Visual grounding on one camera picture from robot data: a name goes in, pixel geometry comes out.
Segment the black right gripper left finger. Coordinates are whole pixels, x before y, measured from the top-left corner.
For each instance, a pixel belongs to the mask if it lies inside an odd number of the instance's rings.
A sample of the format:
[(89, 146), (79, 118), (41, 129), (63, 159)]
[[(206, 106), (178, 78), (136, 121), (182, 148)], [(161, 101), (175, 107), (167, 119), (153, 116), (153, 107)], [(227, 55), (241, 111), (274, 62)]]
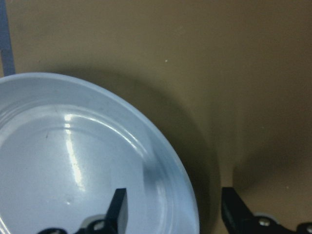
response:
[(81, 234), (125, 234), (128, 223), (128, 201), (126, 188), (115, 190), (104, 219), (92, 221)]

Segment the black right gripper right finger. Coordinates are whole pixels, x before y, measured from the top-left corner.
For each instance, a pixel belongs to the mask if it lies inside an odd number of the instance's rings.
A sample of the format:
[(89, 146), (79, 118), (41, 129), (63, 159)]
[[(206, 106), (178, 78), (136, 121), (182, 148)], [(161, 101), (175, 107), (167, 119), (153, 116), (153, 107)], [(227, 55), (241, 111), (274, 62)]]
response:
[(233, 187), (221, 190), (221, 217), (230, 234), (310, 234), (312, 224), (301, 223), (292, 231), (267, 215), (254, 215)]

